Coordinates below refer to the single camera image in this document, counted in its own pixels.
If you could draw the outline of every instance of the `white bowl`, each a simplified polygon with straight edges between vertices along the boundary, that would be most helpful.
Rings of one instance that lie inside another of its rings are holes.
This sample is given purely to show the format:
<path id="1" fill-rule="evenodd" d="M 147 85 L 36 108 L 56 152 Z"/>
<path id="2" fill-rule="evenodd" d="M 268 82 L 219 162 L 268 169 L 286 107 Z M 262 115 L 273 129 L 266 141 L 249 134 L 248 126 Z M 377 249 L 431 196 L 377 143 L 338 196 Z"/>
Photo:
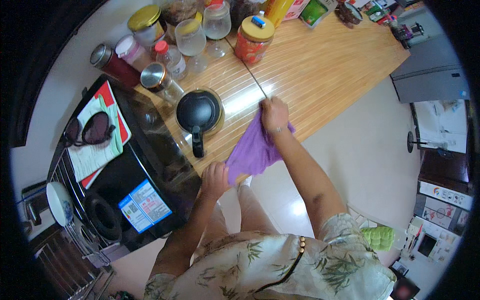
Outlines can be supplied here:
<path id="1" fill-rule="evenodd" d="M 47 183 L 47 199 L 55 220 L 62 226 L 73 218 L 72 201 L 65 186 L 59 182 Z"/>

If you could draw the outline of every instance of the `glass cup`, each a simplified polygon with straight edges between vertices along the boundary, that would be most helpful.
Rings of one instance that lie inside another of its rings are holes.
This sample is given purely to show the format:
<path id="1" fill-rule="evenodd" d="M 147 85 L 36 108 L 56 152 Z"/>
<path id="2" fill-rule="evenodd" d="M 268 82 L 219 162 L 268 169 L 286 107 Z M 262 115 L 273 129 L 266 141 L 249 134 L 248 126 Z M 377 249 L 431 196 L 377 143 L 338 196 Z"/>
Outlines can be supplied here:
<path id="1" fill-rule="evenodd" d="M 204 11 L 205 35 L 215 42 L 207 47 L 207 52 L 213 57 L 223 57 L 228 51 L 225 44 L 219 40 L 226 37 L 232 29 L 230 18 L 230 5 L 223 1 L 222 4 L 213 4 Z"/>
<path id="2" fill-rule="evenodd" d="M 179 51 L 185 56 L 191 56 L 187 68 L 192 72 L 202 72 L 207 67 L 207 60 L 201 53 L 206 46 L 202 24 L 195 19 L 180 22 L 175 28 L 175 39 Z"/>

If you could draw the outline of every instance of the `bracelet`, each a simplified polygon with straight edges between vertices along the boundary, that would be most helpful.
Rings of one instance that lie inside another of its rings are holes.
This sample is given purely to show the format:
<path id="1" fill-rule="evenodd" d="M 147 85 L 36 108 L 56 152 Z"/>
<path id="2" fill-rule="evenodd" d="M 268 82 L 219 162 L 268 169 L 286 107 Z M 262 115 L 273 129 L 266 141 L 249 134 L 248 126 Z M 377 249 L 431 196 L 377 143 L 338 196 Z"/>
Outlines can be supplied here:
<path id="1" fill-rule="evenodd" d="M 277 132 L 280 132 L 282 130 L 285 130 L 287 127 L 277 127 L 273 130 L 268 130 L 267 133 L 270 133 L 270 134 L 273 134 L 273 133 L 277 133 Z"/>

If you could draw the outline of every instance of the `red jar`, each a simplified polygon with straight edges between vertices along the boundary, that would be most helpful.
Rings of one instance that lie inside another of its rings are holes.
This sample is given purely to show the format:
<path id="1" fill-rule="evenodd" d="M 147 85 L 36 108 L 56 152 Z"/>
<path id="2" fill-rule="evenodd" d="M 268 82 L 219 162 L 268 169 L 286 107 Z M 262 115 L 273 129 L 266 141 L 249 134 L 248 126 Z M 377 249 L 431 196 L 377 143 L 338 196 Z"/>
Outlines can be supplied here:
<path id="1" fill-rule="evenodd" d="M 117 54 L 105 44 L 100 44 L 93 50 L 90 63 L 128 87 L 133 88 L 140 83 L 140 72 L 126 61 L 119 59 Z"/>
<path id="2" fill-rule="evenodd" d="M 252 17 L 245 18 L 237 33 L 235 55 L 243 62 L 253 64 L 259 62 L 273 41 L 275 27 L 265 17 L 257 16 L 265 22 L 265 27 L 260 28 L 252 23 Z"/>

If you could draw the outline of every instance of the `table surface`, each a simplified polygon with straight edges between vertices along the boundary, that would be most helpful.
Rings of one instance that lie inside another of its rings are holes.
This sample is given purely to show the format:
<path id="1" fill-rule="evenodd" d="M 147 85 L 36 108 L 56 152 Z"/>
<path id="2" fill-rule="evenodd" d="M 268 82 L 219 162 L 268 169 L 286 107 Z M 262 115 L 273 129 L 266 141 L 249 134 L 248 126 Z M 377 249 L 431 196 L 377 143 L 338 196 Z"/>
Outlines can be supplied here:
<path id="1" fill-rule="evenodd" d="M 265 96 L 278 96 L 286 103 L 295 136 L 304 141 L 365 95 L 395 70 L 409 52 L 395 40 L 390 29 L 365 20 L 347 28 L 334 13 L 313 30 L 299 19 L 283 22 L 265 57 L 255 65 L 243 64 L 229 43 L 229 53 L 209 59 L 207 69 L 189 73 L 179 82 L 185 91 L 208 87 L 218 93 L 225 108 L 225 124 L 204 140 L 205 156 L 195 158 L 191 135 L 178 126 L 173 108 L 140 85 L 136 90 L 157 107 L 174 139 L 194 169 L 201 174 L 212 161 L 228 158 Z"/>

